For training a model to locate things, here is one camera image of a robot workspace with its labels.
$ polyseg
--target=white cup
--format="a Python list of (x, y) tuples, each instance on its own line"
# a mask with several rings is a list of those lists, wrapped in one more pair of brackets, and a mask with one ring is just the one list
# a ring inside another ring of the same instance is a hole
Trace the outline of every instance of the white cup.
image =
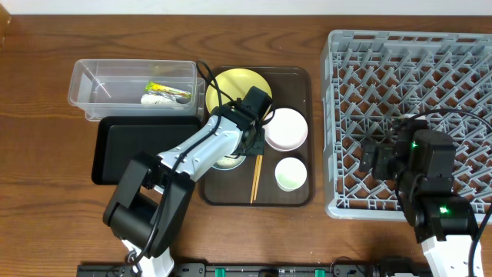
[(282, 159), (275, 167), (275, 180), (284, 192), (299, 189), (308, 177), (306, 166), (296, 158)]

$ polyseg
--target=wood surface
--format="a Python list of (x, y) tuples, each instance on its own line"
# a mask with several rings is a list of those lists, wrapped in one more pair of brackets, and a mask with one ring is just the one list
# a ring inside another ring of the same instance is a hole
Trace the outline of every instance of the wood surface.
[(5, 8), (0, 4), (0, 49), (2, 49), (2, 44), (4, 41), (4, 35), (7, 32), (7, 27), (10, 22), (10, 14), (5, 10)]
[[(98, 125), (67, 103), (80, 58), (295, 65), (311, 75), (314, 201), (301, 209), (214, 207), (195, 192), (171, 248), (178, 261), (424, 261), (406, 222), (339, 220), (324, 212), (319, 58), (330, 31), (340, 28), (492, 33), (492, 18), (15, 16), (0, 52), (0, 275), (73, 276), (81, 262), (121, 262), (126, 254), (101, 220), (115, 187), (90, 179)], [(490, 275), (491, 228), (482, 248)]]

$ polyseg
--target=chopsticks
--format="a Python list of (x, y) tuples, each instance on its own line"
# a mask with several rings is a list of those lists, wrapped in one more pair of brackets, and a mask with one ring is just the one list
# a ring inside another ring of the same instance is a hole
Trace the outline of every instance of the chopsticks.
[(258, 193), (258, 183), (260, 182), (260, 173), (261, 173), (261, 163), (262, 162), (263, 162), (263, 156), (258, 155), (256, 157), (256, 164), (254, 165), (253, 188), (251, 190), (250, 204), (253, 204), (253, 201), (256, 201), (256, 194)]

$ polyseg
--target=yellow bowl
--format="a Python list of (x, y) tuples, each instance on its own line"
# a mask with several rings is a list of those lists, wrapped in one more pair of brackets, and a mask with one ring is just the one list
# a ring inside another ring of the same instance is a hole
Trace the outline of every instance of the yellow bowl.
[[(267, 92), (271, 97), (271, 89), (267, 81), (261, 75), (249, 69), (229, 69), (217, 75), (215, 79), (217, 80), (219, 89), (227, 93), (234, 100), (237, 98), (243, 99), (252, 86)], [(225, 95), (221, 95), (221, 97), (222, 104), (230, 101)], [(207, 88), (205, 103), (207, 104), (208, 112), (212, 112), (218, 106), (217, 90), (212, 88), (211, 85)]]

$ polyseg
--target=clear plastic container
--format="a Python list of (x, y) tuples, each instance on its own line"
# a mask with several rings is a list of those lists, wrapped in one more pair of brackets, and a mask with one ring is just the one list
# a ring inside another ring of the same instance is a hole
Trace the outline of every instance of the clear plastic container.
[[(191, 101), (142, 105), (149, 81), (190, 92)], [(195, 63), (190, 61), (85, 59), (75, 63), (68, 102), (83, 109), (88, 120), (106, 116), (199, 117), (204, 91), (199, 92), (198, 85), (204, 86), (197, 83)]]

